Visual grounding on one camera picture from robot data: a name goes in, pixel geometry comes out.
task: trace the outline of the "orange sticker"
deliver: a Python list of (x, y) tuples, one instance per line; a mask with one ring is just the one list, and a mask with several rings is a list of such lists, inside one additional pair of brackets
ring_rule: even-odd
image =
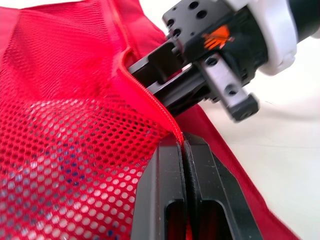
[(212, 50), (217, 46), (222, 49), (227, 41), (233, 42), (233, 40), (235, 40), (234, 37), (230, 36), (229, 29), (226, 25), (219, 27), (210, 34), (204, 34), (203, 37), (205, 39), (204, 47), (209, 50)]

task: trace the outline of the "white surface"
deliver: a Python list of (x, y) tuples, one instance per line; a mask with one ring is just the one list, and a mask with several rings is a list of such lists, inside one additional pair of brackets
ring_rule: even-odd
[(226, 0), (234, 10), (250, 9), (268, 48), (269, 60), (260, 70), (276, 75), (290, 67), (297, 53), (296, 24), (287, 0)]
[[(2, 0), (0, 6), (58, 1), (64, 0)], [(178, 0), (140, 2), (145, 14), (166, 31), (162, 15)], [(219, 103), (201, 103), (268, 207), (304, 240), (320, 239), (318, 56), (320, 40), (309, 38), (298, 45), (289, 69), (273, 77), (257, 73), (246, 89), (260, 99), (260, 111), (244, 122), (230, 121)]]

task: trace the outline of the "red fabric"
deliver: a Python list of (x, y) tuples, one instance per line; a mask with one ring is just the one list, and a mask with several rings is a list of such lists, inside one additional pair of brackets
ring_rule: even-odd
[(137, 182), (180, 127), (236, 176), (266, 240), (296, 239), (199, 107), (179, 127), (127, 72), (164, 41), (137, 0), (0, 11), (0, 239), (129, 239)]

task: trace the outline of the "red bag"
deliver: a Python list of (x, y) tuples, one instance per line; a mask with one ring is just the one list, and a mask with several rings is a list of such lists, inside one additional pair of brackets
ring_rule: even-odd
[(165, 40), (138, 0), (0, 8), (0, 21), (0, 239), (130, 239), (138, 180), (180, 128), (234, 174), (264, 239), (297, 239), (199, 106), (177, 124), (128, 73)]

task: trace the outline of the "red zipper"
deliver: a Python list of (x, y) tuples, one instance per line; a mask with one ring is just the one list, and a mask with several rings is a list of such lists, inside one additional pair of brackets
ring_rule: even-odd
[[(122, 21), (119, 17), (119, 13), (117, 11), (117, 7), (114, 4), (113, 0), (110, 0), (110, 8), (111, 11), (113, 13), (114, 16), (114, 20), (117, 23), (117, 26), (119, 27), (124, 41), (127, 44), (127, 46), (129, 48), (126, 49), (125, 53), (123, 56), (126, 56), (129, 52), (132, 52), (134, 57), (136, 58), (136, 60), (138, 61), (141, 56), (139, 54), (139, 51), (137, 50), (136, 46), (134, 43), (130, 42), (129, 38), (128, 38), (128, 33), (127, 30), (125, 29), (125, 26), (122, 24)], [(156, 99), (139, 81), (137, 81), (127, 70), (127, 68), (125, 67), (124, 64), (124, 60), (125, 58), (123, 57), (122, 59), (122, 63), (120, 66), (120, 70), (122, 71), (122, 73), (124, 73), (132, 82), (134, 82), (135, 84), (133, 85), (138, 91), (142, 91), (144, 93), (145, 99), (147, 102), (151, 103), (156, 110), (159, 110), (159, 112), (161, 113), (161, 115), (167, 120), (167, 122), (169, 123), (169, 125), (172, 127), (172, 132), (175, 135), (177, 141), (179, 142), (181, 148), (183, 148), (184, 146), (184, 136), (177, 124), (177, 122), (175, 121), (175, 119), (173, 118), (173, 116), (168, 112), (168, 110), (159, 102), (158, 99)]]

